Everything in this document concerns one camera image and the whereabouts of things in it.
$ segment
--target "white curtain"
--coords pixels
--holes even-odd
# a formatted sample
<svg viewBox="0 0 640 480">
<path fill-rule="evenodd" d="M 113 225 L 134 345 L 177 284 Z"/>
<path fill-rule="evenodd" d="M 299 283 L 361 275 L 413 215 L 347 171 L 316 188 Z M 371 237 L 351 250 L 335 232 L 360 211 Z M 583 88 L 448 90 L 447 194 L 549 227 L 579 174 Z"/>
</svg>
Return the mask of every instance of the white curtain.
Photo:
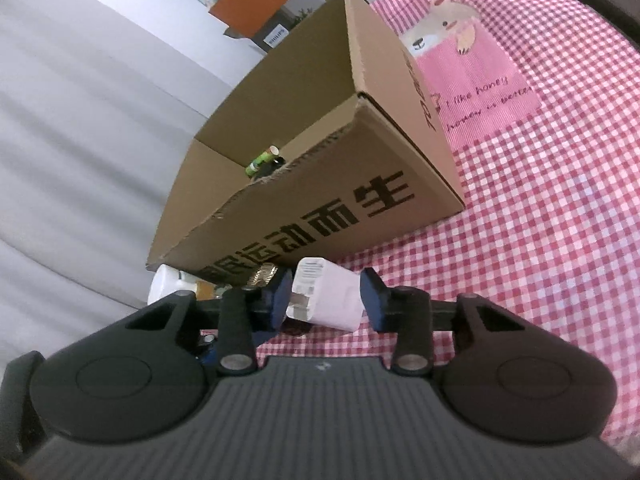
<svg viewBox="0 0 640 480">
<path fill-rule="evenodd" d="M 202 104 L 204 86 L 215 108 L 229 90 L 95 0 L 67 3 L 0 0 L 0 372 L 145 304 L 148 247 L 205 120 L 186 95 Z"/>
</svg>

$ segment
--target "open cardboard box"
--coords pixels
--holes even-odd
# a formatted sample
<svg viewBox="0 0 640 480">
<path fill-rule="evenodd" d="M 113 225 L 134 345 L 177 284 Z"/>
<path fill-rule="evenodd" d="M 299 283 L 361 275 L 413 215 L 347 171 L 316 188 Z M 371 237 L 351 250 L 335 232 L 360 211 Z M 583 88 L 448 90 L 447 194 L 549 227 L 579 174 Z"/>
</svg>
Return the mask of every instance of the open cardboard box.
<svg viewBox="0 0 640 480">
<path fill-rule="evenodd" d="M 287 164 L 251 182 L 271 145 Z M 147 268 L 242 283 L 261 262 L 335 260 L 463 207 L 413 58 L 363 0 L 328 0 L 196 135 Z"/>
</svg>

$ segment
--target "cartoon bear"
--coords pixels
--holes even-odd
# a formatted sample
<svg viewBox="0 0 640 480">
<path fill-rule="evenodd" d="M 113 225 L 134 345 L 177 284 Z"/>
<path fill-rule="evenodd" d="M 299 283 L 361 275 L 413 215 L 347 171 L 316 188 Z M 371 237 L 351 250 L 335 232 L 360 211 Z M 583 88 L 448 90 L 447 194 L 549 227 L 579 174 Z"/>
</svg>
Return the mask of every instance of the cartoon bear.
<svg viewBox="0 0 640 480">
<path fill-rule="evenodd" d="M 471 22 L 478 12 L 471 6 L 451 0 L 433 0 L 429 13 L 400 39 L 414 57 L 427 52 L 455 34 L 460 54 L 466 54 L 476 41 L 476 30 Z"/>
</svg>

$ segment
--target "pink tablecloth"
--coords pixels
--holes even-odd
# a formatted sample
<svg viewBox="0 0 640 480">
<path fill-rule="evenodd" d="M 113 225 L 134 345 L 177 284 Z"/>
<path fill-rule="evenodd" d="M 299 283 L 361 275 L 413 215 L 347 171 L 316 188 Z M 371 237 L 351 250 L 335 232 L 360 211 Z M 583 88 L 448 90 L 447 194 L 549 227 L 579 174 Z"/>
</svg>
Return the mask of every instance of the pink tablecloth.
<svg viewBox="0 0 640 480">
<path fill-rule="evenodd" d="M 377 0 L 396 32 L 429 0 Z M 456 158 L 463 213 L 345 260 L 388 285 L 437 299 L 474 291 L 592 352 L 613 371 L 618 403 L 604 437 L 640 430 L 640 55 L 575 0 L 463 0 L 540 96 L 530 120 Z M 269 354 L 389 359 L 394 338 L 368 322 L 350 335 L 279 336 Z M 440 361 L 450 335 L 436 336 Z"/>
</svg>

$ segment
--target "white bottle cap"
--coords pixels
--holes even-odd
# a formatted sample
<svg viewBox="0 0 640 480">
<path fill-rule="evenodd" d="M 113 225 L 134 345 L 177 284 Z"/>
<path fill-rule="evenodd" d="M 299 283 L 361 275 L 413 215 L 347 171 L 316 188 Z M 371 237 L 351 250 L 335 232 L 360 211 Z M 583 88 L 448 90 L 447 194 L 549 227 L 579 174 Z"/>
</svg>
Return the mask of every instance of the white bottle cap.
<svg viewBox="0 0 640 480">
<path fill-rule="evenodd" d="M 198 300 L 212 300 L 216 297 L 216 287 L 212 283 L 205 282 L 183 270 L 161 265 L 151 282 L 146 304 L 155 303 L 177 290 L 192 290 L 196 293 Z"/>
<path fill-rule="evenodd" d="M 287 316 L 354 332 L 364 305 L 360 276 L 324 258 L 302 258 L 293 279 Z"/>
</svg>

